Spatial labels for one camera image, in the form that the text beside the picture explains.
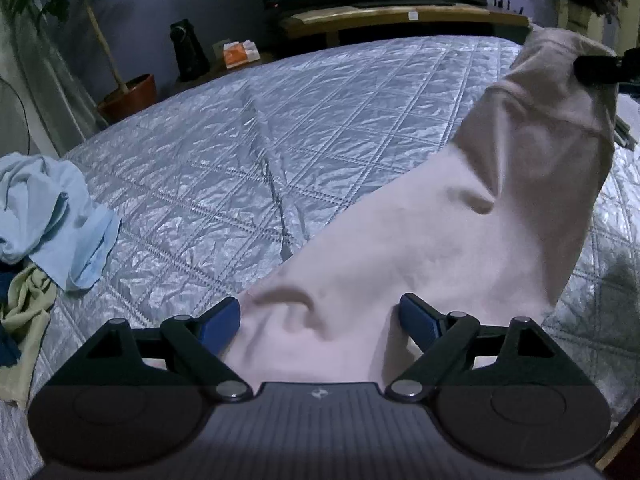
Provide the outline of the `beige pink garment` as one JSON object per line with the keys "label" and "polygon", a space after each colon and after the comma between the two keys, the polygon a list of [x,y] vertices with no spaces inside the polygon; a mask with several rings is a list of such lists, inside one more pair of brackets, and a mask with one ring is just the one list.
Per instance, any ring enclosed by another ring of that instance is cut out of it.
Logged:
{"label": "beige pink garment", "polygon": [[532,32],[438,153],[241,292],[224,362],[253,387],[387,385],[413,362],[397,314],[407,292],[489,325],[544,318],[612,166],[617,92],[573,73],[578,56],[605,53],[568,30]]}

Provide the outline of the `silver quilted bed cover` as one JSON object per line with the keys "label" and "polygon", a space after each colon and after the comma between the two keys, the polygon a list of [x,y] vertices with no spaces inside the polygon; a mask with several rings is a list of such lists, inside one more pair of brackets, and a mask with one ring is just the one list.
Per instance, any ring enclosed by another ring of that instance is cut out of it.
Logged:
{"label": "silver quilted bed cover", "polygon": [[[524,44],[436,36],[294,56],[74,148],[67,160],[120,228],[99,281],[56,298],[32,388],[110,318],[150,328],[240,298],[349,206],[438,153]],[[536,321],[620,422],[639,397],[637,152],[614,141],[574,270]]]}

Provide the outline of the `pale green garment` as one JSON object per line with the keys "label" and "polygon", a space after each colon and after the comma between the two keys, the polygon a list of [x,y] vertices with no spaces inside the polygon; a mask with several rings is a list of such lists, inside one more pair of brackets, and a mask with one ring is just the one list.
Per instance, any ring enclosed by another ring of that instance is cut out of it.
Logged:
{"label": "pale green garment", "polygon": [[55,282],[29,263],[12,278],[1,300],[1,400],[23,411],[56,296]]}

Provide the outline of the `light blue sweatshirt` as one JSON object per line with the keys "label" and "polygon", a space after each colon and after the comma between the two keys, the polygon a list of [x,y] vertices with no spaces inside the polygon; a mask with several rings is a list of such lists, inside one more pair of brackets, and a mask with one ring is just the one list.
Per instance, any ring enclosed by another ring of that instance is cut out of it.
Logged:
{"label": "light blue sweatshirt", "polygon": [[115,246],[120,218],[89,194],[68,160],[11,153],[1,159],[1,261],[35,263],[66,292],[87,290]]}

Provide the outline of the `terracotta plant pot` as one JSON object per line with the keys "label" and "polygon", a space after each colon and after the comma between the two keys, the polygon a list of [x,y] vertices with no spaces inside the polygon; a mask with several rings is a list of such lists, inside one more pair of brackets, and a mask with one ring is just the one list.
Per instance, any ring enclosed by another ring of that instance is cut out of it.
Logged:
{"label": "terracotta plant pot", "polygon": [[127,82],[127,93],[114,90],[96,109],[110,125],[121,122],[157,102],[157,88],[152,74],[143,74]]}

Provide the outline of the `black speaker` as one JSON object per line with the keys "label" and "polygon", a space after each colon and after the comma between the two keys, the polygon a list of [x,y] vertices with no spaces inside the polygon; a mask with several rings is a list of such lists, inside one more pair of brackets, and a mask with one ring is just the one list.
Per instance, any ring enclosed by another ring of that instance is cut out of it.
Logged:
{"label": "black speaker", "polygon": [[178,81],[194,81],[208,73],[209,60],[195,35],[194,26],[187,18],[170,25],[169,38],[178,65]]}

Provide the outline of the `wooden tv bench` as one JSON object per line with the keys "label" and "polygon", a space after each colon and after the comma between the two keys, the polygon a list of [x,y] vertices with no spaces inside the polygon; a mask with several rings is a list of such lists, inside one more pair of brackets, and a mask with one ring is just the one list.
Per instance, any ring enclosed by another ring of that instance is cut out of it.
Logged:
{"label": "wooden tv bench", "polygon": [[425,6],[334,6],[293,13],[266,13],[260,59],[250,67],[281,58],[376,40],[424,36],[486,36],[522,44],[532,23],[523,11],[469,4]]}

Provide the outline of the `orange white box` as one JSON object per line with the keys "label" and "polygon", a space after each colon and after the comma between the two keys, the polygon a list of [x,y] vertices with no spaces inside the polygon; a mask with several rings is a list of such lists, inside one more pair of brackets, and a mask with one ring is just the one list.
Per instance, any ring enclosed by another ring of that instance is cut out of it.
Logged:
{"label": "orange white box", "polygon": [[227,70],[260,60],[260,53],[253,41],[233,41],[222,47],[222,58]]}

